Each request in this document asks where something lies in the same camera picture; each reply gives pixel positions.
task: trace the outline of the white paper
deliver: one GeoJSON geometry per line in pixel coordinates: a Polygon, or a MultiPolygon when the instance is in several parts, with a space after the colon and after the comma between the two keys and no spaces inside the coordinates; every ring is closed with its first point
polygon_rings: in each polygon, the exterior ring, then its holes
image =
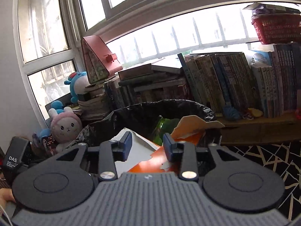
{"type": "Polygon", "coordinates": [[[151,141],[128,128],[122,129],[115,137],[112,138],[112,140],[120,140],[124,133],[127,131],[130,131],[132,133],[133,143],[131,151],[128,155],[128,159],[125,162],[115,162],[118,177],[120,177],[123,172],[127,172],[128,170],[133,168],[139,162],[148,161],[149,159],[151,159],[151,154],[159,148],[151,141]]]}

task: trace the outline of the plastic basket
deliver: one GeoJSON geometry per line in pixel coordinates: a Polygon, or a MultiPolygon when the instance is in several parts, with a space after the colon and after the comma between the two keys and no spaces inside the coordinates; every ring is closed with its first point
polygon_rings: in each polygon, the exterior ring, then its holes
{"type": "Polygon", "coordinates": [[[262,44],[301,42],[299,14],[266,14],[252,19],[262,44]]]}

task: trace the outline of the black and white rug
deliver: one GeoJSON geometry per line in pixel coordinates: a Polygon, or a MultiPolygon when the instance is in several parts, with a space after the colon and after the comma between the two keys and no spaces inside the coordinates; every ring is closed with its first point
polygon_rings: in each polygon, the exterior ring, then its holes
{"type": "Polygon", "coordinates": [[[226,148],[279,174],[285,184],[285,195],[279,211],[289,220],[294,220],[301,213],[300,141],[226,148]]]}

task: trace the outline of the human hand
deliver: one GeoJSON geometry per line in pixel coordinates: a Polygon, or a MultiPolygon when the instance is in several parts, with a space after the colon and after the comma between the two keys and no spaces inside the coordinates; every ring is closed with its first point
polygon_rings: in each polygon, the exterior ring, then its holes
{"type": "Polygon", "coordinates": [[[5,209],[8,201],[16,202],[11,189],[0,189],[0,205],[5,209]]]}

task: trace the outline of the black circular pad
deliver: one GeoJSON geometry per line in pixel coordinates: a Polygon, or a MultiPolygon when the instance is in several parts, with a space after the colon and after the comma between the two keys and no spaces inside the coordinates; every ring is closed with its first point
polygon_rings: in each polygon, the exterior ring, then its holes
{"type": "Polygon", "coordinates": [[[91,176],[69,161],[40,164],[16,177],[16,202],[42,213],[65,211],[84,202],[93,192],[91,176]]]}
{"type": "Polygon", "coordinates": [[[272,209],[284,193],[276,173],[250,161],[223,162],[204,177],[203,188],[217,204],[243,213],[272,209]]]}

